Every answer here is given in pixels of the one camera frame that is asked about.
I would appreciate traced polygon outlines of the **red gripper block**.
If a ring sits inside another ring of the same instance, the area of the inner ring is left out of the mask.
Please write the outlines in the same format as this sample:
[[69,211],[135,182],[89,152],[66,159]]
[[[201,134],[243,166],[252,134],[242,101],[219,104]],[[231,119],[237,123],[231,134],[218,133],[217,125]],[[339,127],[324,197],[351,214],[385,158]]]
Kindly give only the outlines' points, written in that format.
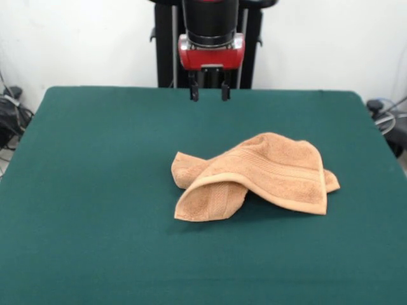
[[[236,70],[242,65],[245,53],[245,37],[236,33],[232,42],[219,48],[200,48],[191,43],[186,34],[181,34],[178,40],[178,52],[182,66],[187,71],[201,71],[206,68],[222,68]],[[224,72],[221,84],[221,98],[230,99],[230,72]],[[199,85],[196,72],[188,73],[190,99],[198,101]]]

